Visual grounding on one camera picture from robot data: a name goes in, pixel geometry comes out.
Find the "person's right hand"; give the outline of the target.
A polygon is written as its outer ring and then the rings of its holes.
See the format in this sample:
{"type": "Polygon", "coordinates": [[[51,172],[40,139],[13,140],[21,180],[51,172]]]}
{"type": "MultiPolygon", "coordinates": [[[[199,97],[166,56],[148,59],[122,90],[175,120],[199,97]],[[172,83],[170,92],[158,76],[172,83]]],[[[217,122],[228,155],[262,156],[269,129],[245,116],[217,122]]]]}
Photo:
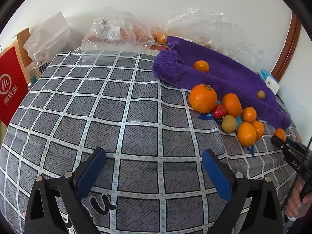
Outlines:
{"type": "Polygon", "coordinates": [[[300,199],[300,192],[302,191],[302,188],[302,179],[299,177],[294,184],[291,195],[285,207],[286,215],[289,218],[301,218],[306,214],[308,210],[308,202],[305,202],[305,208],[301,209],[303,201],[302,199],[300,199]]]}

